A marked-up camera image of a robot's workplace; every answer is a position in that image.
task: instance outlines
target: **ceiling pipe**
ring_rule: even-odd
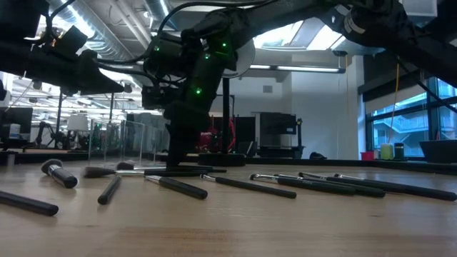
[[[130,31],[134,34],[134,36],[138,39],[140,44],[144,47],[144,49],[148,48],[148,41],[140,35],[140,33],[136,30],[135,26],[131,23],[129,18],[125,15],[125,13],[121,10],[121,7],[116,3],[116,0],[109,0],[110,5],[113,7],[114,11],[117,11],[121,16],[122,20],[126,23]]]
[[[167,16],[173,8],[173,5],[170,4],[169,0],[144,0],[144,5],[153,19],[150,28],[151,31],[155,31],[159,27],[160,23],[165,19],[165,16]],[[166,25],[175,31],[178,30],[173,17],[169,19]]]
[[[62,5],[61,0],[47,1],[50,4],[51,10],[55,10]],[[133,57],[108,26],[84,1],[75,1],[69,7],[59,12],[57,16],[68,24],[87,23],[87,26],[95,32],[95,35],[86,43],[86,46],[96,51],[102,58],[125,60]]]
[[[119,5],[122,7],[122,10],[126,12],[126,14],[134,21],[136,28],[143,34],[144,38],[149,42],[151,42],[151,34],[144,28],[141,21],[136,17],[134,10],[127,4],[126,0],[118,0]]]

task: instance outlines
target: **black brush handle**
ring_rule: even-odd
[[[90,172],[86,172],[84,178],[103,178],[104,176],[116,174],[116,171],[107,168],[87,167],[86,170]]]
[[[167,166],[167,171],[206,171],[209,173],[226,173],[225,169],[216,169],[210,166]]]
[[[347,196],[356,194],[356,190],[350,186],[337,186],[328,183],[301,181],[298,179],[278,178],[278,183],[285,186],[293,186],[297,188],[310,189],[326,193],[337,193]]]
[[[78,184],[78,179],[69,173],[64,168],[51,165],[49,167],[49,175],[62,186],[73,188]]]
[[[385,181],[375,181],[375,180],[370,180],[370,179],[364,179],[363,181],[372,182],[372,183],[381,183],[383,185],[388,185],[388,186],[403,187],[403,189],[404,189],[403,193],[411,194],[414,196],[435,198],[435,199],[446,200],[446,201],[457,200],[457,194],[455,194],[454,192],[442,191],[442,190],[432,189],[432,188],[424,188],[424,187],[420,187],[420,186],[409,186],[409,185],[403,185],[403,184],[399,184],[399,183],[391,183],[391,182],[385,182]]]
[[[281,190],[276,188],[271,188],[268,186],[260,186],[252,183],[246,183],[241,181],[235,181],[228,178],[215,178],[217,183],[221,183],[227,186],[234,186],[237,188],[258,191],[262,193],[269,193],[275,196],[282,196],[286,198],[295,199],[297,197],[297,193],[287,190]]]
[[[59,207],[55,206],[54,204],[18,196],[4,191],[0,191],[0,203],[21,208],[27,211],[33,211],[34,213],[39,213],[46,216],[53,216],[59,211]]]
[[[350,186],[351,188],[354,188],[356,190],[356,194],[361,195],[361,196],[370,196],[370,197],[377,197],[377,198],[383,198],[384,196],[386,196],[386,192],[379,188],[371,188],[368,186],[349,185],[347,183],[333,182],[333,181],[322,182],[318,179],[313,179],[313,178],[304,178],[304,180],[311,181],[311,182],[328,183],[328,184],[338,185],[338,186]]]
[[[109,183],[109,185],[106,187],[105,191],[101,193],[99,196],[99,199],[97,200],[101,205],[107,204],[110,200],[111,197],[114,195],[116,192],[116,189],[119,187],[121,184],[121,177],[120,176],[115,176],[113,180]]]
[[[157,171],[145,170],[145,176],[161,176],[161,177],[194,177],[200,175],[208,175],[207,171]]]
[[[385,183],[378,183],[378,182],[371,182],[371,181],[364,181],[360,179],[351,179],[351,178],[334,178],[334,177],[327,177],[327,181],[357,185],[357,186],[367,186],[371,188],[377,188],[384,190],[386,192],[393,192],[393,193],[405,193],[405,186],[402,185],[389,185]]]
[[[203,200],[208,196],[208,192],[201,188],[186,183],[182,183],[171,178],[160,178],[159,183],[163,187],[200,200]]]
[[[420,186],[408,186],[405,185],[405,193],[414,196],[422,196],[446,201],[457,200],[457,195],[454,192],[447,192],[432,188],[423,188]]]

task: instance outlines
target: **brush bristles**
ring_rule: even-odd
[[[82,172],[84,178],[101,178],[113,174],[116,174],[115,170],[99,167],[86,167]]]

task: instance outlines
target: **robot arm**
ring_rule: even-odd
[[[176,66],[172,70],[151,69],[148,62],[145,63],[146,70],[154,70],[157,74],[185,74],[187,78],[181,95],[164,113],[171,121],[168,165],[177,165],[186,152],[194,148],[200,131],[208,128],[208,112],[223,71],[236,68],[236,50],[263,32],[311,17],[318,17],[348,40],[385,48],[457,86],[457,66],[454,64],[457,49],[414,26],[397,0],[273,0],[250,9],[214,11],[181,34],[182,48],[176,48],[181,53],[189,52],[186,45],[197,46],[189,55],[180,56],[184,57],[181,63],[191,65],[178,71]],[[205,39],[207,45],[200,46],[200,39]],[[167,62],[164,58],[167,55],[176,58],[176,54],[159,51],[172,49],[166,39],[161,39],[161,34],[152,44],[156,51],[152,52],[151,60]]]
[[[0,11],[8,8],[30,11],[28,4],[33,1],[42,3],[46,9],[42,13],[47,14],[44,0],[24,0],[19,5],[11,5],[16,3],[14,0],[0,1]],[[192,29],[182,31],[181,37],[160,32],[142,56],[145,56],[143,68],[147,76],[155,76],[152,81],[160,81],[167,75],[186,78],[176,90],[169,90],[173,92],[172,97],[164,97],[162,90],[152,91],[166,99],[160,101],[160,105],[165,108],[164,117],[171,121],[168,165],[179,164],[186,153],[194,149],[200,132],[209,127],[208,112],[223,72],[236,70],[236,50],[263,32],[295,21],[317,17],[348,40],[385,48],[457,87],[457,66],[454,64],[457,49],[414,26],[398,0],[265,0],[256,4],[249,9],[213,11]],[[39,15],[33,15],[34,20],[30,19],[27,26],[29,29],[19,35],[16,35],[17,31],[21,30],[0,26],[0,56],[13,60],[3,61],[0,70],[20,76],[25,73],[30,78],[64,86],[70,92],[75,89],[91,93],[123,90],[100,74],[99,67],[104,65],[97,63],[95,52],[85,51],[76,56],[74,44],[60,50],[56,47],[64,42],[84,45],[81,40],[71,40],[71,34],[68,35],[70,39],[57,41],[56,46],[49,48],[33,46],[30,50],[30,44],[18,43],[19,39],[33,36],[34,24],[37,25],[39,19]],[[7,25],[25,22],[24,15],[18,15],[21,19],[17,20],[14,17],[0,16],[0,25],[4,20]],[[76,38],[81,38],[80,32],[74,33]]]

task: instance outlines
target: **makeup brush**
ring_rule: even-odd
[[[120,176],[163,176],[163,177],[192,177],[208,174],[206,171],[155,171],[155,170],[136,170],[136,171],[115,171],[110,168],[86,167],[83,172],[84,178],[101,178],[108,175]]]
[[[78,179],[62,168],[63,166],[64,164],[62,161],[49,159],[41,165],[41,171],[66,188],[75,187],[78,183]]]
[[[252,174],[250,179],[253,181],[274,182],[285,186],[293,186],[296,188],[304,188],[326,193],[337,193],[347,196],[353,196],[356,194],[356,190],[350,186],[337,186],[321,182],[300,181],[297,179],[280,178],[277,176],[268,176],[261,174]]]
[[[59,207],[54,204],[45,203],[43,201],[38,201],[24,196],[18,196],[4,191],[0,191],[0,203],[21,208],[26,211],[33,211],[34,213],[46,216],[53,216],[59,211]]]
[[[227,170],[214,169],[209,166],[135,166],[131,161],[121,161],[116,164],[116,170],[161,170],[161,171],[206,171],[211,173],[226,173]]]
[[[257,191],[257,192],[261,192],[261,193],[269,193],[269,194],[272,194],[275,196],[282,196],[282,197],[291,198],[291,199],[295,199],[297,197],[297,193],[292,192],[292,191],[271,188],[268,186],[260,186],[260,185],[256,185],[253,183],[246,183],[246,182],[242,182],[242,181],[235,181],[235,180],[228,179],[228,178],[212,177],[212,176],[208,176],[208,175],[200,175],[200,178],[207,180],[207,181],[213,181],[216,183],[220,183],[220,184],[223,184],[226,186],[233,186],[236,188],[242,188],[242,189]]]
[[[111,197],[113,197],[114,193],[116,192],[117,188],[121,184],[121,177],[120,176],[115,176],[113,180],[109,183],[109,185],[106,187],[105,191],[101,193],[97,201],[101,205],[107,204],[110,200]]]
[[[354,188],[356,190],[356,194],[361,195],[361,196],[371,196],[371,197],[378,197],[378,198],[383,198],[384,196],[386,196],[386,192],[384,192],[383,190],[377,189],[377,188],[370,188],[367,186],[348,185],[348,184],[339,183],[339,182],[322,181],[322,180],[318,180],[315,178],[302,178],[302,177],[288,176],[288,175],[281,175],[281,174],[275,174],[274,176],[278,176],[280,178],[298,179],[301,181],[328,183],[328,184],[339,185],[339,186],[350,186],[351,188]]]
[[[146,176],[144,178],[147,181],[154,182],[165,188],[171,189],[179,193],[183,193],[187,196],[194,197],[200,200],[204,200],[208,196],[208,192],[201,188],[180,181],[176,181],[171,178],[163,178],[160,176]]]
[[[399,184],[399,183],[391,183],[391,182],[385,182],[385,181],[377,181],[377,180],[370,180],[370,179],[364,179],[364,178],[359,178],[359,177],[352,177],[352,176],[344,176],[340,174],[335,174],[333,178],[326,178],[327,180],[329,179],[348,179],[350,182],[356,181],[356,183],[375,183],[379,185],[380,187],[386,187],[386,188],[393,188],[395,193],[406,193],[406,194],[411,194],[414,196],[422,196],[422,197],[428,197],[428,198],[435,198],[435,199],[440,199],[440,200],[446,200],[446,201],[455,201],[457,200],[457,194],[454,192],[448,192],[448,191],[442,191],[438,189],[432,189],[432,188],[424,188],[420,186],[410,186],[410,185],[404,185],[404,184]]]

